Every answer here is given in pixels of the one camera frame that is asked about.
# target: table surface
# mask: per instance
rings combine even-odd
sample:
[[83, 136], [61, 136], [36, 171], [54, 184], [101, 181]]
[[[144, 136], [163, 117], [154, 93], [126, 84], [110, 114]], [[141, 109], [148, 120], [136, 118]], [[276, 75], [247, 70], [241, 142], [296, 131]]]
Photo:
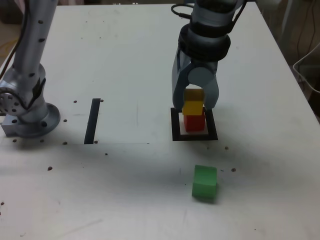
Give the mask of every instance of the table surface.
[[[186, 23], [170, 5], [57, 7], [41, 63], [61, 122], [15, 143], [1, 131], [1, 240], [319, 239], [320, 127], [255, 3], [218, 65], [219, 140], [172, 142]], [[214, 203], [191, 196], [196, 164], [218, 168]]]

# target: green cube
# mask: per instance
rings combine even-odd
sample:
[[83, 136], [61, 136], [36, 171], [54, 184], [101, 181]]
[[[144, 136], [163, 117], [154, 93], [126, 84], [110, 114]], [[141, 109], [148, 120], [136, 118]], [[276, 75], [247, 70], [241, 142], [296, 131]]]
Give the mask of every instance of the green cube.
[[192, 196], [214, 199], [217, 192], [217, 169], [212, 166], [195, 165]]

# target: black tape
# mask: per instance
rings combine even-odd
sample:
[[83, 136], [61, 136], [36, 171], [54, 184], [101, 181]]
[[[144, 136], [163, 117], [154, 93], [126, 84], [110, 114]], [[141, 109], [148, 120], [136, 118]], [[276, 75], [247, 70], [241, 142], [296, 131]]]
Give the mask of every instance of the black tape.
[[100, 108], [100, 98], [93, 98], [91, 103], [90, 115], [84, 137], [84, 144], [94, 144], [95, 133]]

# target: cord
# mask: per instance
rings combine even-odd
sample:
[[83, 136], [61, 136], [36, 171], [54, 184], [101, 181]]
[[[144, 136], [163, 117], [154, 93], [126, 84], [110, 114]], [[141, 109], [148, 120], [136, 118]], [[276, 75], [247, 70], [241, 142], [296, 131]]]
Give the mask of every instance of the cord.
[[[311, 2], [309, 3], [309, 5], [308, 5], [307, 9], [306, 9], [305, 17], [304, 17], [303, 24], [302, 24], [302, 29], [301, 29], [301, 32], [300, 32], [300, 34], [299, 34], [298, 42], [297, 42], [297, 44], [296, 44], [296, 51], [297, 51], [297, 55], [298, 55], [298, 61], [300, 60], [299, 44], [300, 44], [300, 40], [301, 40], [301, 37], [302, 37], [302, 33], [304, 32], [305, 27], [306, 27], [307, 18], [308, 18], [308, 12], [309, 12], [309, 9], [310, 9], [312, 3], [313, 3], [313, 2], [311, 1]], [[300, 76], [299, 76], [299, 78], [298, 78], [298, 83], [299, 83], [299, 84], [302, 83]]]
[[14, 56], [17, 48], [19, 47], [21, 41], [22, 41], [22, 38], [24, 37], [25, 35], [25, 31], [26, 31], [26, 28], [27, 28], [27, 22], [28, 22], [28, 14], [29, 14], [29, 0], [24, 0], [24, 20], [23, 20], [23, 26], [22, 26], [22, 29], [21, 29], [21, 34], [19, 36], [19, 39], [18, 39], [18, 42], [16, 43], [16, 45], [14, 46], [13, 50], [11, 51], [8, 59], [6, 60], [5, 62], [5, 65], [2, 69], [2, 72], [0, 74], [0, 80], [2, 79], [2, 77], [4, 76], [7, 68], [8, 68], [8, 65], [12, 59], [12, 57]]
[[178, 15], [179, 17], [184, 18], [184, 19], [191, 19], [191, 15], [175, 11], [176, 7], [188, 7], [188, 8], [193, 9], [194, 8], [193, 5], [186, 4], [186, 3], [178, 3], [178, 4], [175, 4], [171, 7], [171, 12], [173, 12], [175, 15]]
[[303, 61], [306, 57], [308, 57], [308, 56], [309, 56], [314, 50], [316, 50], [317, 47], [319, 47], [319, 46], [320, 46], [320, 42], [315, 46], [314, 49], [311, 50], [311, 52], [309, 52], [307, 55], [305, 55], [303, 58], [301, 58], [299, 61], [297, 61], [295, 64], [293, 64], [293, 70], [299, 75], [299, 77], [301, 77], [301, 79], [302, 79], [303, 81], [306, 82], [306, 84], [307, 84], [313, 91], [315, 91], [315, 92], [318, 93], [318, 94], [320, 94], [320, 91], [314, 89], [314, 88], [310, 85], [310, 83], [305, 79], [305, 77], [302, 76], [302, 75], [300, 74], [300, 72], [298, 72], [298, 71], [296, 70], [295, 67], [296, 67], [296, 65], [297, 65], [298, 63], [300, 63], [300, 62]]

